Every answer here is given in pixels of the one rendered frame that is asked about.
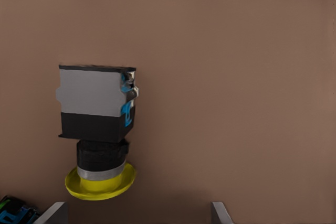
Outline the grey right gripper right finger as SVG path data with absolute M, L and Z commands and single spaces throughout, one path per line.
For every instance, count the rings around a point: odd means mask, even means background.
M 221 201 L 211 202 L 211 224 L 234 224 L 224 203 Z

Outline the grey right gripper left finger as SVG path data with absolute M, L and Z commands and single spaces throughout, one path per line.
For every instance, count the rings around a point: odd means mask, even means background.
M 33 224 L 68 224 L 68 204 L 54 203 Z

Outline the yellow push-button switch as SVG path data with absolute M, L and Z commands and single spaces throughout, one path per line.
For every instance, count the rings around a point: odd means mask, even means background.
M 77 165 L 65 186 L 76 198 L 107 200 L 134 183 L 126 136 L 134 126 L 139 95 L 135 73 L 135 67 L 125 66 L 59 66 L 60 137 L 77 142 Z

